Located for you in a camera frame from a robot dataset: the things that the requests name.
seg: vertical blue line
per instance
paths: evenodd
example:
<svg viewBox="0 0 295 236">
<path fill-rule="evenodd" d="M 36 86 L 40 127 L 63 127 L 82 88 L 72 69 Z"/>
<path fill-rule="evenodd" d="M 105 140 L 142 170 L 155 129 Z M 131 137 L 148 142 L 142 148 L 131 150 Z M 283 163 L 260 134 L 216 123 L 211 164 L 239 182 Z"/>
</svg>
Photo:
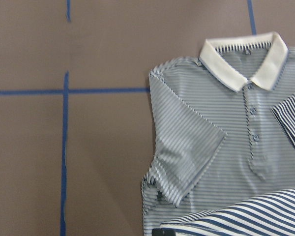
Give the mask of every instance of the vertical blue line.
<svg viewBox="0 0 295 236">
<path fill-rule="evenodd" d="M 248 4 L 248 11 L 249 11 L 251 32 L 252 34 L 257 34 L 252 0 L 247 0 L 247 4 Z"/>
<path fill-rule="evenodd" d="M 71 22 L 71 1 L 70 0 L 66 0 L 67 1 L 67 22 Z"/>
<path fill-rule="evenodd" d="M 68 132 L 68 105 L 69 105 L 69 72 L 66 72 L 63 83 L 63 116 L 62 116 L 62 159 L 61 159 L 61 207 L 60 207 L 60 236 L 65 236 L 65 200 L 67 195 L 67 167 L 66 143 Z"/>
</svg>

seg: blue tape strip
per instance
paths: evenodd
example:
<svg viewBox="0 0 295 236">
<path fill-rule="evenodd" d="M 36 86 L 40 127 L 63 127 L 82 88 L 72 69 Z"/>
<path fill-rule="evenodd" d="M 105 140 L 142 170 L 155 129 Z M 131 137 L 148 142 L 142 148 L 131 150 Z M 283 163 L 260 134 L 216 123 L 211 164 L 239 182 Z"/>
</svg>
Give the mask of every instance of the blue tape strip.
<svg viewBox="0 0 295 236">
<path fill-rule="evenodd" d="M 53 95 L 62 94 L 62 89 L 48 89 L 48 90 L 2 90 L 0 96 L 7 95 Z"/>
<path fill-rule="evenodd" d="M 67 22 L 71 22 L 71 1 L 67 0 Z"/>
<path fill-rule="evenodd" d="M 86 94 L 86 93 L 127 93 L 127 92 L 150 92 L 149 88 L 83 88 L 70 89 L 69 93 Z"/>
<path fill-rule="evenodd" d="M 68 132 L 68 106 L 69 106 L 69 72 L 66 72 L 63 83 L 63 117 L 62 117 L 62 164 L 61 164 L 61 206 L 60 206 L 60 236 L 65 236 L 65 200 L 67 198 L 67 167 L 66 144 Z"/>
<path fill-rule="evenodd" d="M 247 4 L 248 4 L 248 11 L 249 11 L 251 32 L 252 34 L 257 34 L 252 0 L 247 0 Z"/>
</svg>

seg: sleeve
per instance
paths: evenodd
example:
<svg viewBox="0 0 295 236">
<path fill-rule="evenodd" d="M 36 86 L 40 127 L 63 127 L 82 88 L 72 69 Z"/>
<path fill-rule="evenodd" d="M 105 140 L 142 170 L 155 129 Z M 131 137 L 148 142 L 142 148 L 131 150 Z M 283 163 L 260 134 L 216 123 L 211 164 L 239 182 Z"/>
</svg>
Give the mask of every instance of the sleeve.
<svg viewBox="0 0 295 236">
<path fill-rule="evenodd" d="M 146 180 L 179 206 L 213 161 L 226 133 L 188 106 L 165 83 L 149 75 L 156 148 Z"/>
<path fill-rule="evenodd" d="M 295 95 L 273 106 L 272 112 L 295 148 Z"/>
</svg>

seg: button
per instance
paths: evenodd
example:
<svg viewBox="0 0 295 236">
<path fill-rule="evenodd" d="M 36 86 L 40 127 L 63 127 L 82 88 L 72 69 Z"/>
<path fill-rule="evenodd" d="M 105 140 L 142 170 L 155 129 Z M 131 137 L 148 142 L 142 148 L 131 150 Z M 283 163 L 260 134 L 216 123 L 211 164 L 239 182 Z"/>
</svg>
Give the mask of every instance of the button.
<svg viewBox="0 0 295 236">
<path fill-rule="evenodd" d="M 259 141 L 259 136 L 257 134 L 253 134 L 252 135 L 252 138 L 255 142 L 258 142 Z"/>
<path fill-rule="evenodd" d="M 255 115 L 257 113 L 256 108 L 250 108 L 250 114 Z"/>
<path fill-rule="evenodd" d="M 247 85 L 247 88 L 248 88 L 249 90 L 252 90 L 252 89 L 254 89 L 254 86 L 253 86 L 252 84 L 248 84 L 248 85 Z"/>
</svg>

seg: collar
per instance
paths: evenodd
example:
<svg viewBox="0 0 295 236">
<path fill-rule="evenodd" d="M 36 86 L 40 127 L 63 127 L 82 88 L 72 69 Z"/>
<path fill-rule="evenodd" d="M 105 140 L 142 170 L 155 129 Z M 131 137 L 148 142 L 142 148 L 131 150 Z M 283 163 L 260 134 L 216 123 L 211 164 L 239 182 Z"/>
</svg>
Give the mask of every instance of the collar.
<svg viewBox="0 0 295 236">
<path fill-rule="evenodd" d="M 262 65 L 251 77 L 246 78 L 231 67 L 216 51 L 224 46 L 251 46 L 270 42 L 271 47 Z M 207 69 L 225 86 L 239 92 L 244 85 L 253 82 L 257 86 L 272 90 L 288 55 L 288 48 L 276 32 L 235 38 L 206 39 L 200 59 Z"/>
</svg>

